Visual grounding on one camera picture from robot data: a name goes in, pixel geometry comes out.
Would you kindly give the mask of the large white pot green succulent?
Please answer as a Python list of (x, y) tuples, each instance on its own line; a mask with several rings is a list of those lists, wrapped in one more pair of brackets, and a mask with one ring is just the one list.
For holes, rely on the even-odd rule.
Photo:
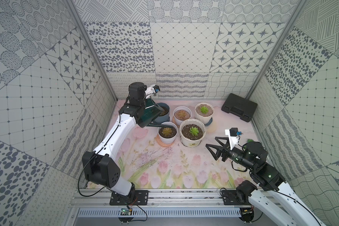
[(180, 140), (185, 147), (195, 148), (206, 136), (205, 125), (197, 119), (187, 119), (181, 123)]

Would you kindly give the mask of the white pot brown soil succulent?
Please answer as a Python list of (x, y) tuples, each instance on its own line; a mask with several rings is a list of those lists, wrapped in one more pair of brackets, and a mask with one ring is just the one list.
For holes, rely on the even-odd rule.
[(198, 103), (195, 107), (195, 118), (204, 125), (213, 117), (214, 108), (208, 103)]

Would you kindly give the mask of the small white pot reddish succulent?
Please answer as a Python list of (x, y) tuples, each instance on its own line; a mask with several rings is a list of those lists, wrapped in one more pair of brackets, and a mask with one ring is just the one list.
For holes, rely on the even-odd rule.
[(179, 107), (175, 108), (173, 116), (174, 116), (175, 124), (177, 126), (180, 126), (182, 124), (182, 122), (191, 118), (192, 112), (186, 106), (179, 106)]

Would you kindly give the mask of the white pot yellow-green succulent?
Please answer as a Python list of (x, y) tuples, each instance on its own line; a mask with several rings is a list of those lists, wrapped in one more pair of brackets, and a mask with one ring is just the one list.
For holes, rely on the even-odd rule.
[(178, 133), (177, 126), (172, 122), (163, 122), (161, 127), (158, 129), (158, 135), (163, 138), (176, 137)]

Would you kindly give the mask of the dark green watering can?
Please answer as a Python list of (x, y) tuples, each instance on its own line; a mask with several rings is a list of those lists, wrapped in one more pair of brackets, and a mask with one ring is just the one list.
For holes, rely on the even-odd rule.
[(153, 121), (164, 111), (152, 98), (149, 98), (145, 101), (146, 107), (144, 109), (143, 114), (140, 116), (138, 120), (136, 120), (137, 124), (144, 128), (149, 126), (150, 124), (155, 124)]

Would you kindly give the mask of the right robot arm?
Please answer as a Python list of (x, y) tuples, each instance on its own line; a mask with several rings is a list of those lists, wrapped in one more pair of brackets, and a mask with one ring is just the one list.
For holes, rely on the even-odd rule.
[(284, 176), (266, 162), (267, 150), (251, 141), (237, 148), (237, 137), (216, 137), (217, 145), (207, 144), (215, 160), (227, 159), (249, 170), (252, 182), (237, 188), (239, 202), (249, 203), (279, 226), (323, 226), (324, 223), (296, 195)]

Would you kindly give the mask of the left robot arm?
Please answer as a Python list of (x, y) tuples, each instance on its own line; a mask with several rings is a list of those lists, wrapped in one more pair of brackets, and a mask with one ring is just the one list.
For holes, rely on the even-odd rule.
[(93, 152), (85, 152), (82, 157), (86, 180), (103, 185), (130, 202), (135, 196), (135, 186), (121, 176), (120, 167), (115, 160), (129, 132), (136, 125), (143, 128), (151, 122), (145, 117), (145, 109), (147, 99), (153, 93), (156, 93), (153, 85), (148, 87), (142, 82), (132, 83), (129, 86), (126, 103), (120, 109), (120, 114), (109, 134)]

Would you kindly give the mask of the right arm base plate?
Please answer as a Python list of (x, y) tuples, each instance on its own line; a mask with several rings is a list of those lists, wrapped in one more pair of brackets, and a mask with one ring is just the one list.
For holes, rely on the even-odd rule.
[(223, 199), (224, 205), (250, 205), (249, 197), (255, 190), (227, 190), (221, 188), (219, 193)]

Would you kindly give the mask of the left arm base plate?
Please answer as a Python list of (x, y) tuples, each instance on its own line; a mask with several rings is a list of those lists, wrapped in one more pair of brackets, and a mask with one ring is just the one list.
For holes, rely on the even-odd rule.
[(123, 196), (116, 192), (111, 194), (111, 206), (125, 206), (125, 205), (147, 205), (149, 191), (148, 190), (135, 190), (131, 196)]

